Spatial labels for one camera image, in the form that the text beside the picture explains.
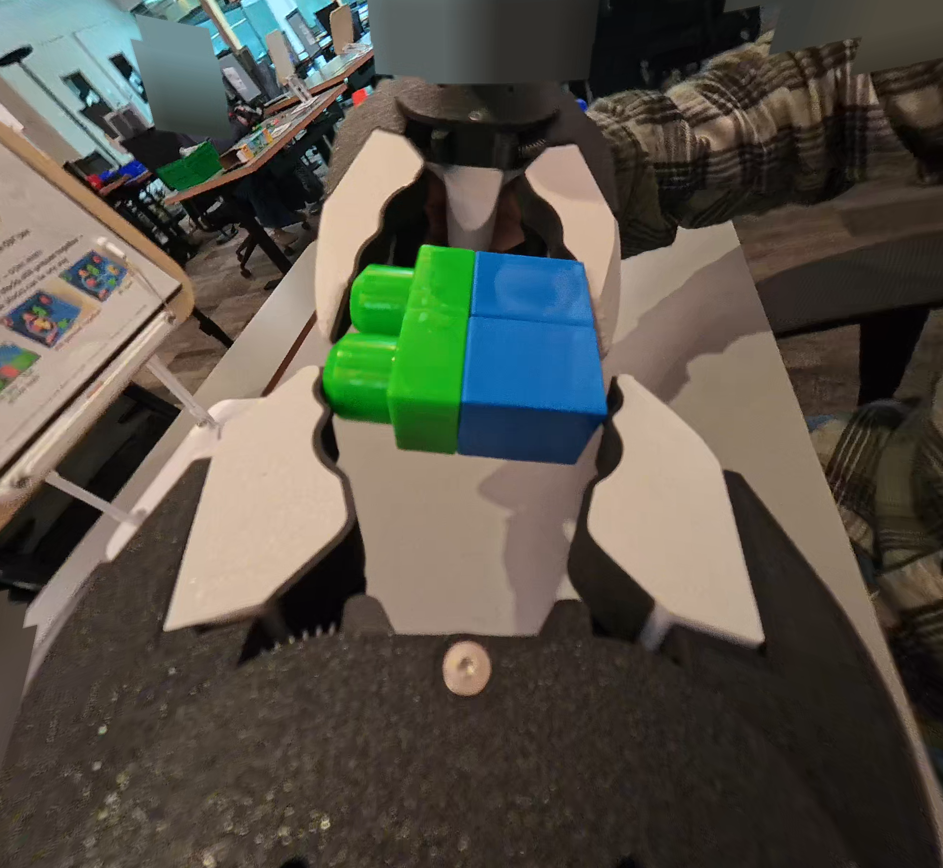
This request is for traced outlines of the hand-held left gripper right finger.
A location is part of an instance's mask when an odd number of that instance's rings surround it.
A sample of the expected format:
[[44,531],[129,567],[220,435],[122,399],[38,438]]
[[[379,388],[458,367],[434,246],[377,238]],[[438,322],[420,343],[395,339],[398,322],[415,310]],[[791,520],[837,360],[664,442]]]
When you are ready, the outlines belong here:
[[765,632],[720,462],[633,376],[613,379],[569,579],[604,635],[656,651],[677,628],[756,650]]

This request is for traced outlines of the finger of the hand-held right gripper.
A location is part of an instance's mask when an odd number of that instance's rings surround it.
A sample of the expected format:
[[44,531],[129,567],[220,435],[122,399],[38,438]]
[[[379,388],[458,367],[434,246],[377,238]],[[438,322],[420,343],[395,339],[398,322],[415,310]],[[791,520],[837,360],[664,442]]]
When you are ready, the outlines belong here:
[[340,336],[360,256],[379,235],[389,202],[418,180],[422,168],[421,155],[404,136],[372,131],[325,201],[314,274],[317,327],[324,339]]
[[525,168],[525,225],[551,259],[582,263],[601,356],[619,318],[619,229],[580,149],[552,146]]

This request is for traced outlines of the clear acrylic board stand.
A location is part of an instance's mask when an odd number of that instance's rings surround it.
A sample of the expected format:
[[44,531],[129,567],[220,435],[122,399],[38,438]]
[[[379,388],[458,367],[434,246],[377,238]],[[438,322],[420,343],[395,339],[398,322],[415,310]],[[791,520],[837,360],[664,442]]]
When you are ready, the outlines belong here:
[[112,539],[107,542],[105,548],[106,559],[114,560],[138,533],[159,503],[167,497],[188,465],[192,461],[210,458],[218,450],[225,429],[259,403],[259,399],[229,399],[207,410],[157,356],[150,357],[146,367],[181,400],[184,410],[195,420],[195,426],[155,473],[134,506],[122,508],[49,469],[43,473],[42,478],[24,476],[16,484],[3,486],[2,527],[6,526],[41,486],[50,487],[106,515],[117,524]]

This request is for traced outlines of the green plastic crate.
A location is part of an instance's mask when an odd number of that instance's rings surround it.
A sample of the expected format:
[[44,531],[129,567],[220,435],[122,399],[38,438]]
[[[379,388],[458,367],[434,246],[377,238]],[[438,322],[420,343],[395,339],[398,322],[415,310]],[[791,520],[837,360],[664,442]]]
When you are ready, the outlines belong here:
[[155,174],[168,189],[181,192],[205,183],[221,171],[217,148],[211,142],[204,142],[178,160],[159,167]]

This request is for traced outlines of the person's right forearm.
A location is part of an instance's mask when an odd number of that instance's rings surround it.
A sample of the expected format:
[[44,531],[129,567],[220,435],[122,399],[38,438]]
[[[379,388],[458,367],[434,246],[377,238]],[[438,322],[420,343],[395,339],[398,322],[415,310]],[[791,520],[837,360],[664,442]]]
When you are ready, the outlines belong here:
[[858,41],[772,54],[772,33],[665,90],[594,101],[610,149],[620,257],[678,228],[831,201],[909,154],[941,178],[942,61],[855,73]]

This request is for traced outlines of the wooden background desk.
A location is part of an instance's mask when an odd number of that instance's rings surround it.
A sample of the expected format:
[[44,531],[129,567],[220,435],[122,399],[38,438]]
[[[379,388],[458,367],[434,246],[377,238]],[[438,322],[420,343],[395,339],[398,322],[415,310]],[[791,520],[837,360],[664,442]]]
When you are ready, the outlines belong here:
[[256,249],[264,253],[281,277],[289,273],[292,261],[259,222],[251,203],[237,196],[238,184],[293,151],[296,142],[321,121],[346,91],[346,83],[337,84],[312,100],[278,112],[262,124],[258,134],[243,138],[222,156],[222,170],[201,183],[168,195],[171,204],[183,204],[206,196],[221,199],[231,206],[236,224],[245,232],[242,254],[238,256],[242,276],[251,277],[248,263]]

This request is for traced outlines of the white printed instruction board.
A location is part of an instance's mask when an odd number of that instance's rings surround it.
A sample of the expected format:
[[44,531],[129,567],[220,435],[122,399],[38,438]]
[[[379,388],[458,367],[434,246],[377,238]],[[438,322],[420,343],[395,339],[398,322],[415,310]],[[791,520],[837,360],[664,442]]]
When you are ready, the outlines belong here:
[[183,269],[1,131],[1,487],[55,468],[194,310]]

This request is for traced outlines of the green mega block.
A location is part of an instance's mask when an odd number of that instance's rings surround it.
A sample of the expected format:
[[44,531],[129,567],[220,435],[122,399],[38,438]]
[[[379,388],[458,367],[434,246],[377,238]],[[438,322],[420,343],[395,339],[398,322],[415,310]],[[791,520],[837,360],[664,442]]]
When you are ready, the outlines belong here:
[[412,268],[355,279],[351,327],[322,373],[337,417],[392,427],[397,448],[457,452],[475,253],[422,246]]

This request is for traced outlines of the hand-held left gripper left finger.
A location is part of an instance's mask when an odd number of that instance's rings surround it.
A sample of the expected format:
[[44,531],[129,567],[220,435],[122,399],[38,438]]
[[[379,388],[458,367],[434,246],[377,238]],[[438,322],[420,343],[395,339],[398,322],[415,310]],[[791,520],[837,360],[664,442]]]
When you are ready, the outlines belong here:
[[225,422],[163,619],[167,633],[255,621],[276,642],[329,636],[338,617],[292,623],[298,584],[355,527],[349,485],[324,451],[324,368],[303,367]]

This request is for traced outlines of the person's plaid shirt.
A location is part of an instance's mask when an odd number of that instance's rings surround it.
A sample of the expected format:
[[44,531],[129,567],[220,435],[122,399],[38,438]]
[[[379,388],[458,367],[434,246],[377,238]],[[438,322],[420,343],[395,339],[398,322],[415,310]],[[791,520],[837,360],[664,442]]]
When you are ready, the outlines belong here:
[[941,749],[941,396],[805,421],[915,716]]

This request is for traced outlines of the blue mega block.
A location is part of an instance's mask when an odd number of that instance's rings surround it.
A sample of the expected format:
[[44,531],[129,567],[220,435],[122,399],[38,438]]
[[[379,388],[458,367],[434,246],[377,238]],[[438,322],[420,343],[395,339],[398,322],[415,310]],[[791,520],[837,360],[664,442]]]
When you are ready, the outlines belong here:
[[477,252],[457,452],[572,465],[606,417],[583,264]]

